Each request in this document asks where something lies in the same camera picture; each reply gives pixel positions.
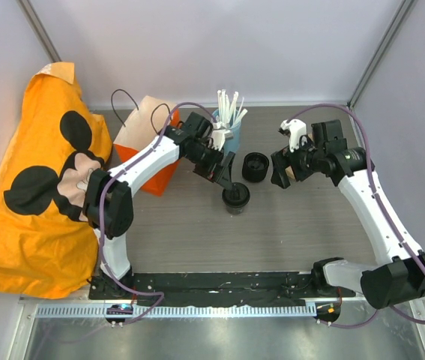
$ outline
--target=mickey mouse print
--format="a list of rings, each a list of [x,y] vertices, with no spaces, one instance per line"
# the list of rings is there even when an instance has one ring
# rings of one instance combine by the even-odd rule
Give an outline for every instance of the mickey mouse print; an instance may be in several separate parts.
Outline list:
[[[54,201],[59,212],[72,221],[87,221],[82,213],[85,191],[92,172],[103,167],[104,160],[89,151],[91,128],[78,112],[67,111],[62,116],[60,131],[75,149],[65,159],[60,174],[47,166],[27,167],[4,192],[4,201],[20,215],[40,215]]]

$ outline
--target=black lid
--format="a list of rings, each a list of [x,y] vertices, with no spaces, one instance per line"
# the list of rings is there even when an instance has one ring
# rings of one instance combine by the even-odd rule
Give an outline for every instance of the black lid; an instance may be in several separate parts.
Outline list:
[[[248,182],[261,182],[267,175],[269,159],[260,152],[251,152],[245,155],[242,165],[242,177]]]
[[[222,191],[222,200],[231,208],[242,208],[249,202],[250,192],[241,182],[233,182],[232,189]]]

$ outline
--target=pen holder cup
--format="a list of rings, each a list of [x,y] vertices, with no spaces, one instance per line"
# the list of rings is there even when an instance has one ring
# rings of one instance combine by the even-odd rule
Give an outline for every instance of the pen holder cup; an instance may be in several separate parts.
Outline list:
[[[216,118],[219,115],[219,110],[216,109],[212,115]],[[229,152],[234,152],[237,154],[239,150],[239,145],[241,142],[241,123],[234,127],[227,127],[232,132],[232,138],[227,139],[224,144],[224,155],[227,155]]]

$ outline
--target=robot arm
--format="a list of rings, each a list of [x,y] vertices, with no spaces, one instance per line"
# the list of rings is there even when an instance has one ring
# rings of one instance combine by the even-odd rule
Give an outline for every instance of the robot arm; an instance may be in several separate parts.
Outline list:
[[[210,136],[205,136],[206,131],[211,131]],[[109,172],[98,169],[91,174],[85,193],[84,214],[99,237],[100,195],[105,184],[124,170],[109,189],[104,206],[106,241],[103,254],[115,278],[125,284],[127,275],[131,274],[131,265],[127,258],[126,231],[133,221],[135,193],[152,176],[180,158],[187,158],[193,162],[196,165],[194,168],[196,174],[230,190],[232,162],[235,154],[230,152],[224,158],[222,151],[223,144],[229,135],[229,130],[213,127],[206,118],[193,112],[181,127],[168,126],[162,140],[155,148],[153,144],[156,143],[157,137],[127,162]],[[127,169],[147,152],[150,154],[144,160]],[[111,276],[103,263],[100,268],[105,275]]]
[[[313,273],[318,287],[345,287],[363,293],[376,309],[425,296],[425,277],[400,244],[383,215],[378,194],[409,247],[425,265],[425,253],[400,222],[385,196],[375,169],[372,175],[377,191],[373,193],[367,175],[365,151],[348,148],[339,120],[312,125],[312,136],[300,120],[284,121],[279,132],[289,136],[289,145],[272,154],[272,183],[290,186],[286,169],[296,181],[313,173],[331,178],[355,210],[369,237],[378,266],[355,264],[341,258],[316,262]]]

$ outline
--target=wooden tabletop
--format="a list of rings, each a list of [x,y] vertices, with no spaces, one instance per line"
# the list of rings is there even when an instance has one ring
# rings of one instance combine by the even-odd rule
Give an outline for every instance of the wooden tabletop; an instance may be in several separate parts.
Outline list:
[[[287,144],[277,132],[282,120],[300,108],[249,108],[242,121],[241,147],[232,180],[243,182],[251,198],[243,214],[231,216],[221,199],[222,188],[192,172],[181,160],[162,197],[140,191],[133,198],[134,221],[127,231],[127,253],[135,272],[309,271],[317,260],[344,257],[374,263],[369,240],[345,197],[330,179],[315,174],[286,190],[267,178],[247,183],[241,177],[245,154],[269,156]],[[191,109],[181,111],[185,120]],[[121,123],[106,116],[114,139]],[[128,111],[120,115],[127,117]],[[308,125],[342,121],[349,147],[356,145],[348,116],[335,109],[316,109],[301,116]],[[112,155],[111,166],[119,164]]]

